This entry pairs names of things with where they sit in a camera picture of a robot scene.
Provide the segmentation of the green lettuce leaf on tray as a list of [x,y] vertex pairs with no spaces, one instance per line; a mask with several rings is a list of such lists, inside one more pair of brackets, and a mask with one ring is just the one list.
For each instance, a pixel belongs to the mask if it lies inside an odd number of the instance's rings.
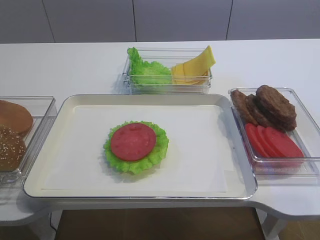
[[[156,134],[156,143],[153,150],[145,157],[137,161],[124,161],[116,157],[111,151],[111,137],[120,127],[132,123],[142,123],[152,128]],[[134,175],[141,173],[142,171],[151,169],[153,166],[159,164],[167,155],[169,146],[169,138],[166,131],[159,127],[157,124],[149,121],[126,121],[123,124],[117,125],[110,129],[108,139],[103,145],[106,161],[108,164],[122,173],[132,173]]]

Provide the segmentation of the yellow cheese slice stack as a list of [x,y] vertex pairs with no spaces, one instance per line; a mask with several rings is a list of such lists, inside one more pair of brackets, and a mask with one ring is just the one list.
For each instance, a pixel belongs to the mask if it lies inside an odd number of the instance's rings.
[[204,63],[187,61],[171,68],[172,83],[175,85],[203,85],[209,76],[210,69],[204,69]]

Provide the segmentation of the clear bin with lettuce cheese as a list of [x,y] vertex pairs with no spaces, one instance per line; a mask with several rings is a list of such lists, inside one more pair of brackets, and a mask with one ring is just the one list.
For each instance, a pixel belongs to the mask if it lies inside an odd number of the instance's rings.
[[[139,55],[144,61],[157,61],[169,68],[183,64],[187,61],[194,62],[195,58],[200,55],[205,48],[150,48],[150,47],[135,47]],[[213,74],[209,68],[209,76],[202,85],[179,85],[179,84],[135,84],[132,82],[131,61],[127,53],[127,60],[123,70],[123,83],[129,89],[131,94],[207,94],[211,87]]]

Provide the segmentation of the green lettuce pile in bin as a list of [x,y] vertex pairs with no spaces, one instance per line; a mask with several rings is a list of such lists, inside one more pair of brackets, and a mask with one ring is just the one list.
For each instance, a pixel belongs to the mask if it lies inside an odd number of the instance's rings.
[[135,47],[128,48],[130,75],[134,84],[172,84],[171,70],[158,61],[148,62],[142,59]]

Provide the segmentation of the upright yellow cheese slice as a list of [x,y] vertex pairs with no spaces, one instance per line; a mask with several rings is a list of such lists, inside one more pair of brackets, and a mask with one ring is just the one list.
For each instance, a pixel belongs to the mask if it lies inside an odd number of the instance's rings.
[[208,70],[211,68],[216,63],[211,46],[208,45],[203,52],[194,59],[194,62],[195,66],[199,69]]

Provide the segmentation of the red tomato slice on tray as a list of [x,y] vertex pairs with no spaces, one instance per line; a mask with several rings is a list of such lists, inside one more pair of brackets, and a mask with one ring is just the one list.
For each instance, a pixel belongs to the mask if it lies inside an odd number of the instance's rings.
[[110,149],[119,159],[135,162],[146,157],[156,145],[155,131],[143,123],[120,127],[110,139]]

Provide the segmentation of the white metal serving tray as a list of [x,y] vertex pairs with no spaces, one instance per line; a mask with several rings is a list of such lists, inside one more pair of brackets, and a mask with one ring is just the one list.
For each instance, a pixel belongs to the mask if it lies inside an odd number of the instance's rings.
[[[165,130],[166,157],[139,174],[107,163],[109,132],[128,121]],[[229,99],[220,94],[73,95],[24,182],[34,198],[244,200],[257,190]]]

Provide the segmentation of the rear red tomato slice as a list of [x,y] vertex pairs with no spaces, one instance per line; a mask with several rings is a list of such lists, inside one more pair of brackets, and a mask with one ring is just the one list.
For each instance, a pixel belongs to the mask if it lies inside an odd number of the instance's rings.
[[258,137],[256,134],[257,127],[252,123],[247,123],[244,128],[245,128],[248,140],[252,148],[254,149],[255,153],[263,158],[269,157],[269,155],[263,148],[262,144],[258,140]]

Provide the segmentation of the middle red tomato slice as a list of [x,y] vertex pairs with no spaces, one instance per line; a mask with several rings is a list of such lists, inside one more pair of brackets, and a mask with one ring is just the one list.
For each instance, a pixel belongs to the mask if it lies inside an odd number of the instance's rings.
[[264,130],[265,128],[261,125],[258,125],[255,130],[255,134],[257,136],[258,141],[262,145],[264,151],[267,153],[269,158],[277,158],[279,155],[276,153],[276,151],[270,146],[270,144],[267,142],[265,136],[264,136]]

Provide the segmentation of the clear bin with patties tomatoes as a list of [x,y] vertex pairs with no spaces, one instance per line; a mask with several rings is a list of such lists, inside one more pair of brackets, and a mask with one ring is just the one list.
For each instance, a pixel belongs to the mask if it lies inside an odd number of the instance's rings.
[[[233,88],[229,91],[239,90],[246,96],[256,96],[258,88]],[[256,154],[248,139],[245,125],[239,112],[232,103],[232,111],[239,128],[243,145],[247,152],[249,163],[255,175],[265,185],[319,185],[320,183],[320,127],[303,105],[295,91],[286,87],[274,87],[289,102],[295,106],[296,128],[292,131],[282,131],[274,128],[295,142],[304,157],[261,157]]]

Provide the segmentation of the front red tomato slice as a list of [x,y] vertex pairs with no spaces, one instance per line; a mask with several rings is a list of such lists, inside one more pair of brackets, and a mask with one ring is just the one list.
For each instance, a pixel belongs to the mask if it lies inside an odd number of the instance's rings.
[[288,135],[272,127],[263,131],[266,142],[283,158],[303,158],[304,154]]

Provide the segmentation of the clear bin with buns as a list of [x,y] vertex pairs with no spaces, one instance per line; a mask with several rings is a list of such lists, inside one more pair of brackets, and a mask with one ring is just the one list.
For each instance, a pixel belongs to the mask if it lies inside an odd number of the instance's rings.
[[0,172],[0,189],[20,189],[39,154],[39,151],[56,119],[57,109],[52,96],[2,96],[0,100],[15,103],[26,108],[33,118],[33,125],[25,137],[26,151],[18,168]]

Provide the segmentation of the plain brown bun bottom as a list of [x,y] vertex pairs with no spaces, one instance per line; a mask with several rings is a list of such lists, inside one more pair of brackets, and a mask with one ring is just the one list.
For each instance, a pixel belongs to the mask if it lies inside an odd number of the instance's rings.
[[0,124],[12,129],[23,138],[33,126],[33,117],[25,107],[1,100]]

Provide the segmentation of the right sesame bun top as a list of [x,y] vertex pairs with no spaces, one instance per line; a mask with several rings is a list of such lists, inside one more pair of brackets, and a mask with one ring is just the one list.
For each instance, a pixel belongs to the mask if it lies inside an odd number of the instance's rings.
[[26,152],[24,140],[11,128],[0,126],[0,171],[15,171]]

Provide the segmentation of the white table leg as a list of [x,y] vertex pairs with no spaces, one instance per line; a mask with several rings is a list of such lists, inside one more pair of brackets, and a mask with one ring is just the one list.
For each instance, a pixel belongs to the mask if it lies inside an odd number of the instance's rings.
[[255,209],[266,240],[279,240],[279,233],[288,225],[288,221],[279,219],[261,209]]

